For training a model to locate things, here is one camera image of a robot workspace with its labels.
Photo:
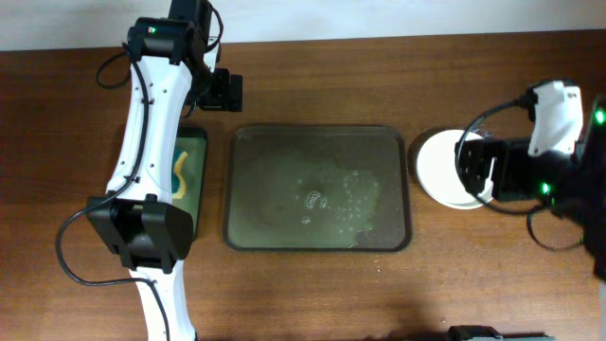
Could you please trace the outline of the green and yellow sponge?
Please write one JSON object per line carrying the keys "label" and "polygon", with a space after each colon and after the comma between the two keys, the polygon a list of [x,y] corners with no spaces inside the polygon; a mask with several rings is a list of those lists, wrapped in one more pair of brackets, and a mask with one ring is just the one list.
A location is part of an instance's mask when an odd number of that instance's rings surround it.
{"label": "green and yellow sponge", "polygon": [[172,159],[171,192],[173,199],[182,199],[187,191],[187,184],[183,175],[183,166],[188,158],[188,152],[177,149]]}

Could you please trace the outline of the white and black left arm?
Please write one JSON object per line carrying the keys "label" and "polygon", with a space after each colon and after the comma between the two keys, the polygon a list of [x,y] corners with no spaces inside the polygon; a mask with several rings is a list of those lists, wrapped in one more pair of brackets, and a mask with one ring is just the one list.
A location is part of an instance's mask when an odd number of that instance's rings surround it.
{"label": "white and black left arm", "polygon": [[242,77],[216,67],[220,40],[210,28],[209,19],[177,15],[142,17],[129,29],[125,135],[106,196],[88,201],[87,219],[137,286],[150,340],[197,337],[184,284],[194,219],[174,205],[172,190],[182,111],[242,109]]}

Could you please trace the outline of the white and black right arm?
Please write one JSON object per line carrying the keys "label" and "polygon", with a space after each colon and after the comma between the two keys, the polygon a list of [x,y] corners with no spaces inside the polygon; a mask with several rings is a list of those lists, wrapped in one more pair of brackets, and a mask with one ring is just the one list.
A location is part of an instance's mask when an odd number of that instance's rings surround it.
{"label": "white and black right arm", "polygon": [[464,189],[482,206],[509,216],[524,216],[526,230],[541,248],[556,252],[534,233],[533,220],[549,212],[582,229],[578,242],[594,258],[594,274],[605,279],[605,96],[593,102],[588,128],[573,153],[547,152],[530,156],[529,139],[466,139],[470,130],[501,111],[528,108],[524,95],[490,108],[477,117],[454,145],[455,173]]}

